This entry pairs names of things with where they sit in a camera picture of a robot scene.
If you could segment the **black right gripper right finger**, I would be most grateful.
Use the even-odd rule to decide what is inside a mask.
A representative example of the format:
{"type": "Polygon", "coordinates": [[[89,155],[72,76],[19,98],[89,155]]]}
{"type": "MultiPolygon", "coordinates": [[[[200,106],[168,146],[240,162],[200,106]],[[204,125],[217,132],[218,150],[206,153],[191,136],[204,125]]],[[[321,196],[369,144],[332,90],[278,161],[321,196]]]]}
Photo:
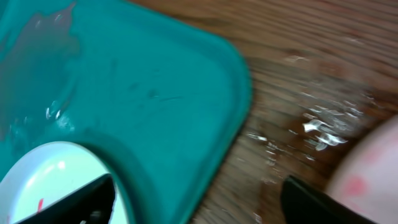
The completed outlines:
{"type": "Polygon", "coordinates": [[[280,204],[287,224],[375,224],[291,175],[283,181],[280,204]]]}

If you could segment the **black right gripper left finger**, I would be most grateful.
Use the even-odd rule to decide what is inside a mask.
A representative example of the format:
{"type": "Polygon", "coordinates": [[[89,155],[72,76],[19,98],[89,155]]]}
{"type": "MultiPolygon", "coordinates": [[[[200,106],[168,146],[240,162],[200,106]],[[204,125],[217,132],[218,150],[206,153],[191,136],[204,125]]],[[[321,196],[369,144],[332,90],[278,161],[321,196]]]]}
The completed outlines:
{"type": "Polygon", "coordinates": [[[19,224],[108,224],[116,190],[110,174],[104,174],[19,224]]]}

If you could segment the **white plate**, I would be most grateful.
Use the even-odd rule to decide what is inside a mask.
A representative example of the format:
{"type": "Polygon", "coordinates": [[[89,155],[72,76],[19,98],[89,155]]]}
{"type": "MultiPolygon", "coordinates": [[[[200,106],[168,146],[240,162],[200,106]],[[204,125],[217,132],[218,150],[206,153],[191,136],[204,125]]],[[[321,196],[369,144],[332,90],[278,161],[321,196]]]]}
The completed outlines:
{"type": "Polygon", "coordinates": [[[354,147],[326,193],[375,223],[397,223],[397,116],[354,147]]]}

